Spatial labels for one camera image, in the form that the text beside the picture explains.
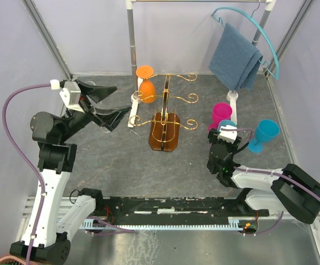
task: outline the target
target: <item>hanger hook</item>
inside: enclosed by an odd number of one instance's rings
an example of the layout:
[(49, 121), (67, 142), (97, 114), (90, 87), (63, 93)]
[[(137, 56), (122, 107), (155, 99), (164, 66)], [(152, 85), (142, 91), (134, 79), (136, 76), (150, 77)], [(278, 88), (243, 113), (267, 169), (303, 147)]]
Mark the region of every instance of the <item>hanger hook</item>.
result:
[(252, 15), (250, 15), (251, 18), (253, 17), (254, 12), (256, 12), (259, 9), (259, 7), (260, 7), (260, 0), (259, 0), (258, 7), (255, 10), (253, 10)]

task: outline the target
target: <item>horizontal rod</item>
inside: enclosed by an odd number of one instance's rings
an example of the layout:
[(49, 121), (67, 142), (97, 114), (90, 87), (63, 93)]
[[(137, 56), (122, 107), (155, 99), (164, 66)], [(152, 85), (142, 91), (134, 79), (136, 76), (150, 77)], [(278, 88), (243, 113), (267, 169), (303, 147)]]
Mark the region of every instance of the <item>horizontal rod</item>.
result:
[(233, 3), (233, 2), (243, 2), (243, 3), (258, 3), (259, 0), (136, 0), (136, 2), (226, 2), (226, 3)]

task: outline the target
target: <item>gray pole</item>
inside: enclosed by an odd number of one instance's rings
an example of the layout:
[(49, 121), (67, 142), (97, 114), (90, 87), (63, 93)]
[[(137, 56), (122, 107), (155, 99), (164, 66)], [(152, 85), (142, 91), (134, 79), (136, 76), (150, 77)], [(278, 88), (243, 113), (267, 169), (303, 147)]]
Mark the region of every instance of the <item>gray pole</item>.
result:
[[(269, 14), (270, 14), (270, 11), (264, 10), (263, 16), (261, 17), (261, 20), (259, 22), (259, 25), (261, 26), (262, 29), (264, 29), (264, 26), (265, 26), (266, 21), (268, 20)], [(254, 46), (257, 46), (260, 35), (261, 35), (261, 32), (259, 29), (257, 29), (257, 31), (255, 32), (253, 41), (252, 41), (252, 44)]]
[(135, 52), (135, 32), (134, 32), (134, 15), (132, 9), (128, 11), (128, 27), (129, 27), (129, 40), (130, 40), (130, 56), (132, 58), (132, 76), (134, 90), (138, 90), (138, 77), (137, 77), (137, 54)]

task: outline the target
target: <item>gray floor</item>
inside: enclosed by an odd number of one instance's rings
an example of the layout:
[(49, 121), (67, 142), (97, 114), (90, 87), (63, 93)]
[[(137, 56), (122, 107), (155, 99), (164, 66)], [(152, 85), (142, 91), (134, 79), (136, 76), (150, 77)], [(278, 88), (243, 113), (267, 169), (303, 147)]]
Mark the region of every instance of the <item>gray floor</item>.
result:
[[(82, 77), (103, 86), (116, 85), (118, 91), (100, 103), (100, 108), (129, 105), (133, 92), (130, 76)], [(157, 93), (164, 87), (164, 76), (151, 79)], [(214, 75), (198, 76), (187, 82), (172, 77), (172, 96), (186, 97), (197, 93), (195, 104), (172, 98), (169, 111), (176, 112), (183, 124), (196, 119), (199, 127), (194, 131), (180, 129), (179, 145), (172, 153), (153, 151), (149, 144), (150, 124), (127, 127), (127, 119), (109, 133), (105, 128), (89, 124), (69, 142), (78, 144), (76, 162), (64, 195), (83, 187), (101, 189), (113, 196), (235, 196), (236, 189), (219, 184), (215, 175), (206, 168), (210, 144), (207, 142), (208, 125), (213, 106), (227, 102), (227, 89)], [(143, 121), (152, 119), (155, 108), (161, 109), (162, 98), (151, 104), (142, 103), (138, 115)], [(238, 125), (256, 128), (262, 119), (278, 121), (265, 77), (258, 75), (252, 92), (242, 90), (237, 101)], [(241, 136), (247, 140), (248, 133)], [(245, 150), (235, 157), (236, 162), (248, 167), (281, 168), (289, 163), (284, 139), (279, 135), (255, 155)]]
[[(262, 229), (273, 221), (261, 221)], [(79, 230), (66, 265), (320, 265), (308, 225), (283, 221), (270, 234), (231, 231), (137, 231), (92, 237)]]

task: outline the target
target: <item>metal rod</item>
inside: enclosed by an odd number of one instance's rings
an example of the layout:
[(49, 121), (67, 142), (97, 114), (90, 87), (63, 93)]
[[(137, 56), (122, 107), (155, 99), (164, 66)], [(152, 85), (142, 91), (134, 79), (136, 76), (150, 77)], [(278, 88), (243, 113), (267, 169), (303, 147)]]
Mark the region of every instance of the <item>metal rod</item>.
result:
[[(270, 15), (270, 11), (268, 10), (264, 10), (263, 16), (260, 19), (259, 25), (261, 26), (262, 29), (264, 29), (265, 23), (268, 20), (268, 17)], [(252, 44), (254, 46), (257, 46), (258, 40), (260, 38), (261, 32), (259, 29), (257, 29), (257, 31), (255, 32)]]
[(51, 34), (47, 30), (41, 15), (39, 14), (37, 7), (33, 0), (22, 0), (23, 4), (25, 5), (28, 13), (30, 14), (31, 18), (33, 19), (35, 25), (37, 26), (40, 35), (42, 35), (42, 38), (46, 42), (49, 50), (51, 51), (53, 57), (56, 59), (59, 67), (61, 68), (63, 74), (68, 80), (71, 80), (72, 73), (70, 72), (68, 66), (66, 65), (63, 57), (60, 54), (60, 51), (58, 50), (54, 39), (52, 38)]
[[(293, 37), (297, 33), (298, 29), (300, 28), (300, 25), (302, 24), (303, 20), (305, 19), (306, 15), (308, 14), (309, 9), (312, 6), (312, 3), (315, 0), (305, 0), (305, 2), (302, 4), (300, 10), (296, 14), (293, 22), (291, 23), (287, 33), (285, 34), (283, 40), (281, 41), (279, 47), (276, 50), (276, 56), (281, 60), (283, 57), (285, 51), (287, 50), (287, 47), (289, 46), (290, 42), (292, 41)], [(274, 72), (276, 68), (274, 59), (271, 60), (269, 70), (271, 72)]]
[(259, 0), (136, 0), (136, 2), (240, 2), (240, 3), (258, 3)]
[(134, 91), (137, 91), (138, 77), (137, 77), (137, 54), (135, 52), (134, 14), (132, 9), (127, 9), (127, 12), (128, 12), (129, 41), (130, 41), (130, 56), (132, 59), (133, 87), (134, 87)]

